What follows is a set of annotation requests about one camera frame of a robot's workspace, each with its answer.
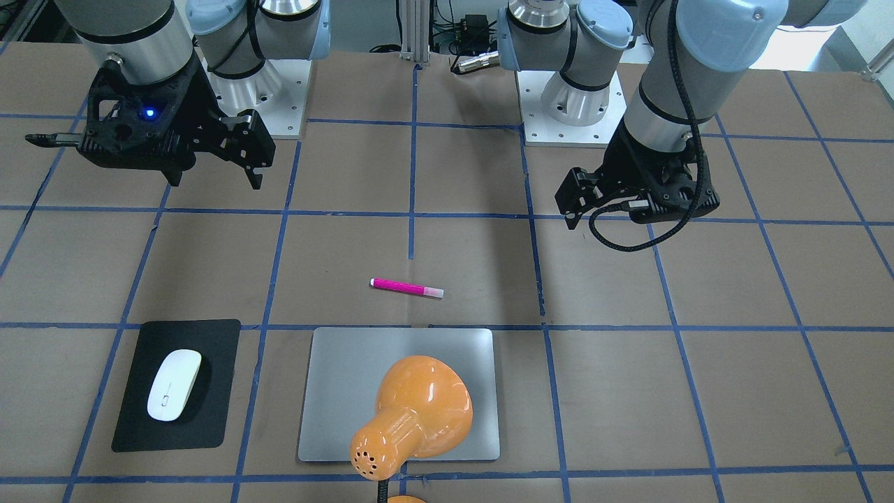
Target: mouse pad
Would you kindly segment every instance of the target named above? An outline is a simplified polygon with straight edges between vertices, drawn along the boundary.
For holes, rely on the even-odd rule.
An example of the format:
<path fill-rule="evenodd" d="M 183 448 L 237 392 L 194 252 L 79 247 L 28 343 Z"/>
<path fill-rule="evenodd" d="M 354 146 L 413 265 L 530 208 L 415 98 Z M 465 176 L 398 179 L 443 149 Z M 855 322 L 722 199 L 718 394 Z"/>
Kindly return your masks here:
<path fill-rule="evenodd" d="M 216 448 L 224 442 L 241 323 L 238 320 L 151 321 L 142 326 L 124 389 L 114 452 Z M 149 417 L 146 402 L 164 358 L 176 349 L 202 355 L 196 382 L 180 417 Z"/>

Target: orange lamp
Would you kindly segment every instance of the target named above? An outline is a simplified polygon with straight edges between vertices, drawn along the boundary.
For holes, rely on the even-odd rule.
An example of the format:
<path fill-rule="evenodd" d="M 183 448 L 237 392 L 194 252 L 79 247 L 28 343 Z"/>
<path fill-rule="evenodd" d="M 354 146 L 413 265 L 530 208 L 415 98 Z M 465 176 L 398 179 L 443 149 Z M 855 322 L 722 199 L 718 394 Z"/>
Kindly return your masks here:
<path fill-rule="evenodd" d="M 350 459 L 370 481 L 386 481 L 411 457 L 455 448 L 472 428 L 466 385 L 444 362 L 409 356 L 382 378 L 376 415 L 354 435 Z"/>

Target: computer mouse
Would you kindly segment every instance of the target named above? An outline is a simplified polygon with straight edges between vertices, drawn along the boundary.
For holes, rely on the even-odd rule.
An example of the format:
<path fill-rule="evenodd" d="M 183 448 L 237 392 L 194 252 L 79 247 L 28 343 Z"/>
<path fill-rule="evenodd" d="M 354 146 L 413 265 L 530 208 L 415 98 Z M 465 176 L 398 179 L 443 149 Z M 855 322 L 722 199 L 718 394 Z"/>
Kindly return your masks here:
<path fill-rule="evenodd" d="M 191 349 L 178 349 L 164 358 L 146 402 L 146 411 L 152 419 L 173 421 L 180 417 L 201 363 L 202 355 Z"/>

